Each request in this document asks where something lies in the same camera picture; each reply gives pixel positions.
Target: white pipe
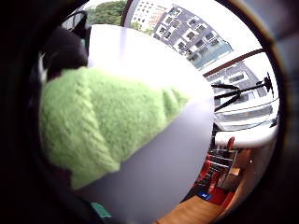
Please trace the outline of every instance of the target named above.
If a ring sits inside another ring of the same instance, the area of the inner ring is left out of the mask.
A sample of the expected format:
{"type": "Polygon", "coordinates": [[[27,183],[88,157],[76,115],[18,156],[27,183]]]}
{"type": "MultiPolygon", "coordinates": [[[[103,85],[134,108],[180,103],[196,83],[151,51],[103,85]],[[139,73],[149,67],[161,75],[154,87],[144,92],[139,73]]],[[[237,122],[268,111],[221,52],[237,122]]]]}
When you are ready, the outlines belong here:
{"type": "Polygon", "coordinates": [[[277,129],[277,125],[272,128],[264,125],[235,132],[218,132],[215,136],[215,145],[226,147],[229,139],[234,137],[234,147],[263,147],[273,141],[277,134],[277,129]]]}

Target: tree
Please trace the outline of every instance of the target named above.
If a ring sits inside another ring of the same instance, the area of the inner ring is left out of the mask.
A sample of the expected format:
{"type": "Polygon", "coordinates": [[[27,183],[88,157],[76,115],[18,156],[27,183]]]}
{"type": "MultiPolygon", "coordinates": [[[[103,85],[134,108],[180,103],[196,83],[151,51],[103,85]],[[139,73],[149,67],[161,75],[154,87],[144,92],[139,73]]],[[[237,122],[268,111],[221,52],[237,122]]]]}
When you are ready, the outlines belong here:
{"type": "Polygon", "coordinates": [[[137,31],[141,31],[141,24],[137,21],[133,21],[133,22],[131,22],[131,28],[133,28],[137,31]]]}
{"type": "Polygon", "coordinates": [[[121,17],[125,8],[125,1],[106,2],[95,9],[89,9],[88,24],[112,24],[121,25],[121,17]]]}

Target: orange surface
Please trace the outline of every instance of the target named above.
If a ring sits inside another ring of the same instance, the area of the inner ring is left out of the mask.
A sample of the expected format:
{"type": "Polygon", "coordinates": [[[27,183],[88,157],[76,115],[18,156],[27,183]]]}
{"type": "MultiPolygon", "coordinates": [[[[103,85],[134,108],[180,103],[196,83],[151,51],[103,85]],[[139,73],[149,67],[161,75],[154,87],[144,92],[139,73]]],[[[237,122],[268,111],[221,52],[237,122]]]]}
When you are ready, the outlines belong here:
{"type": "Polygon", "coordinates": [[[217,218],[223,210],[221,206],[193,196],[178,204],[174,210],[153,224],[207,224],[217,218]]]}

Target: green knitted fabric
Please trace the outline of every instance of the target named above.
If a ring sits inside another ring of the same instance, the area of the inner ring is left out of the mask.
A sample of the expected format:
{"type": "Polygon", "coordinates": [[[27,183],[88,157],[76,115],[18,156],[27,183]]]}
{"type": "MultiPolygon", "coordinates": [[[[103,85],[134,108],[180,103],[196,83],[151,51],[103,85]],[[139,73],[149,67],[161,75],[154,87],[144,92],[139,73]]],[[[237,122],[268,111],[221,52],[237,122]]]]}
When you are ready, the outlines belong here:
{"type": "Polygon", "coordinates": [[[152,87],[98,68],[64,70],[43,90],[42,142],[50,162],[69,169],[71,187],[79,189],[118,171],[187,101],[176,87],[152,87]]]}

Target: building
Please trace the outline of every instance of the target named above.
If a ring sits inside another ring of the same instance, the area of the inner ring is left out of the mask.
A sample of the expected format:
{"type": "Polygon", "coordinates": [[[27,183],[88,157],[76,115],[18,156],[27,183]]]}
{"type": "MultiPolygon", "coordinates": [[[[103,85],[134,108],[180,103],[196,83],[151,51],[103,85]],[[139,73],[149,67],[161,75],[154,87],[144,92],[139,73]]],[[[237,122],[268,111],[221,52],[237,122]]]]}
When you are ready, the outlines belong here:
{"type": "Polygon", "coordinates": [[[186,56],[199,70],[233,51],[207,22],[176,5],[163,14],[153,37],[186,56]]]}
{"type": "Polygon", "coordinates": [[[141,31],[153,30],[166,10],[155,2],[139,1],[131,22],[137,22],[141,31]]]}
{"type": "MultiPolygon", "coordinates": [[[[243,61],[222,69],[206,79],[211,84],[229,84],[241,90],[255,86],[260,81],[243,61]]],[[[214,88],[215,95],[228,91],[231,90],[214,88]]],[[[237,101],[215,113],[217,125],[223,131],[236,131],[271,122],[278,112],[278,104],[269,103],[271,97],[271,93],[268,93],[265,88],[243,92],[237,101]]],[[[218,99],[215,101],[215,106],[229,99],[218,99]]]]}

